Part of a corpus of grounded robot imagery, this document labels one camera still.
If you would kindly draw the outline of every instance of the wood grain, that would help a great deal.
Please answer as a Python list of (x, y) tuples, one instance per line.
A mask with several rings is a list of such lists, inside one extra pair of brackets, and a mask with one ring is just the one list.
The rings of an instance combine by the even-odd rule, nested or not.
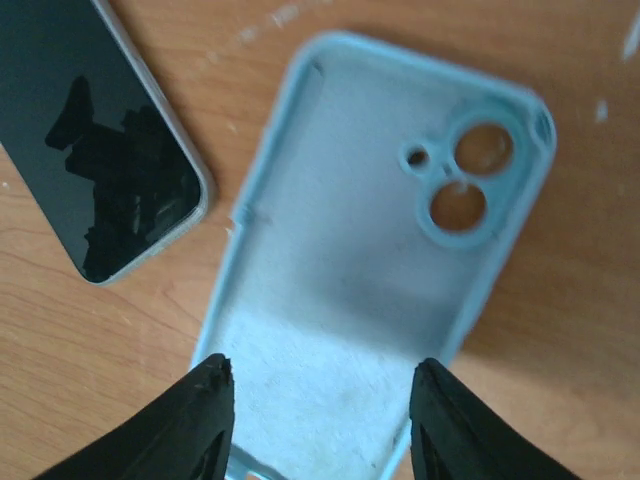
[[(227, 215), (284, 68), (305, 40), (341, 28), (529, 85), (547, 101), (555, 166), (453, 370), (584, 478), (640, 479), (640, 55), (621, 60), (637, 1), (301, 1), (288, 16), (282, 0), (113, 5), (221, 201), (162, 255), (101, 289), (75, 273), (0, 158), (2, 478), (60, 461), (186, 371)], [(600, 100), (608, 119), (597, 123)], [(408, 462), (398, 478), (411, 478)]]

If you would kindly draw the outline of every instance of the silver phone edge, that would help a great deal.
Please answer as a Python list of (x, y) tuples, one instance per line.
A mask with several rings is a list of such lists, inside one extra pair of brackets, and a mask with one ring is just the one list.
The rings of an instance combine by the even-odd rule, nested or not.
[(171, 130), (171, 133), (178, 142), (178, 145), (180, 145), (180, 148), (189, 160), (189, 163), (193, 166), (193, 169), (198, 176), (198, 181), (200, 182), (200, 201), (193, 212), (171, 228), (156, 243), (134, 258), (107, 280), (103, 282), (89, 282), (92, 285), (106, 286), (126, 276), (150, 257), (158, 255), (167, 246), (175, 242), (179, 237), (200, 223), (207, 214), (210, 205), (215, 202), (218, 191), (213, 176), (202, 160), (202, 157), (198, 153), (195, 145), (189, 138), (189, 135), (182, 126), (182, 123), (178, 119), (175, 111), (162, 93), (160, 86), (149, 71), (149, 68), (142, 59), (138, 49), (131, 41), (127, 31), (118, 19), (118, 16), (111, 8), (109, 0), (91, 0), (91, 3), (109, 30), (114, 41), (118, 44), (118, 47), (129, 62), (129, 65), (131, 65), (131, 68), (144, 86), (147, 95), (149, 95), (149, 98), (153, 101), (153, 104), (160, 112), (160, 115), (162, 115), (162, 118)]

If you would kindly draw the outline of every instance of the phone screen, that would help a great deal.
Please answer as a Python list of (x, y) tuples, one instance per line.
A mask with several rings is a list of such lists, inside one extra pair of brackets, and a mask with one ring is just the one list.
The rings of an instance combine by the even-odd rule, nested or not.
[(0, 142), (80, 273), (188, 216), (198, 176), (89, 0), (0, 2)]

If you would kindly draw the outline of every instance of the silicone phone case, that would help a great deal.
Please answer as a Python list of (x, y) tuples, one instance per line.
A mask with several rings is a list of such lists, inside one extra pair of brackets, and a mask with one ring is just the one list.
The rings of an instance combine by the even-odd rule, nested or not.
[[(454, 158), (484, 123), (513, 141), (492, 176)], [(407, 163), (416, 146), (428, 153), (420, 168)], [(228, 478), (392, 477), (413, 371), (460, 348), (555, 148), (549, 111), (522, 87), (349, 33), (302, 49), (236, 204), (193, 358), (231, 358)], [(486, 198), (462, 234), (430, 215), (453, 181)]]

